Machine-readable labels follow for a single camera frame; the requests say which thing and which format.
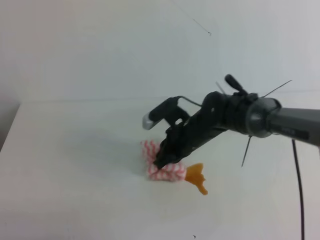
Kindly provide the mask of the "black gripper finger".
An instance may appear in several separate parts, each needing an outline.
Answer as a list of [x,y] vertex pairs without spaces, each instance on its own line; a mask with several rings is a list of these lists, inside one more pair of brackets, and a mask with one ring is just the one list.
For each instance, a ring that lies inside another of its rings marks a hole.
[[157,168],[163,168],[164,166],[168,165],[168,164],[172,164],[175,162],[175,156],[172,154],[165,154],[165,155],[157,155],[155,161],[153,162],[153,164],[157,167]]

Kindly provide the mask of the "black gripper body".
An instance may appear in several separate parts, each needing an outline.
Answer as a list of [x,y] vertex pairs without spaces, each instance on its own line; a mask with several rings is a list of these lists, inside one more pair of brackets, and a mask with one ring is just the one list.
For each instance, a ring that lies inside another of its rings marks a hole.
[[166,139],[160,144],[159,161],[179,162],[226,131],[218,126],[214,111],[199,110],[185,123],[166,131]]

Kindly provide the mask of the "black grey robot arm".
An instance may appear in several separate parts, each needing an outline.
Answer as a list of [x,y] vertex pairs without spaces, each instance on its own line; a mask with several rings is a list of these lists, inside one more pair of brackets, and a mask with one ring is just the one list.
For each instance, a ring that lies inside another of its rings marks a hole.
[[158,169],[180,162],[226,131],[257,138],[278,134],[319,146],[318,109],[284,108],[277,99],[248,93],[230,74],[224,79],[236,91],[232,95],[207,94],[192,116],[178,106],[180,96],[166,99],[149,112],[147,120],[152,127],[161,120],[169,124],[154,161]]

